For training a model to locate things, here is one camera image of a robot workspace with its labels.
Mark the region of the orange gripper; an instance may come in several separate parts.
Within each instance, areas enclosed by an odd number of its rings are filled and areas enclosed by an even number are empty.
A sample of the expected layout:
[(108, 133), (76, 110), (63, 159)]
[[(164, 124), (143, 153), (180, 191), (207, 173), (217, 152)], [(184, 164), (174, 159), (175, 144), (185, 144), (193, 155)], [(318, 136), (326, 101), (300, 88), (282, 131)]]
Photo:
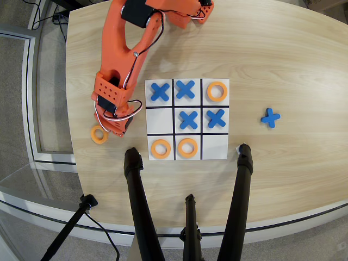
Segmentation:
[(95, 119), (104, 131), (123, 137), (132, 121), (132, 114), (134, 113), (133, 106), (126, 106), (126, 108), (127, 110), (123, 111), (120, 115), (114, 115), (97, 103), (94, 103)]

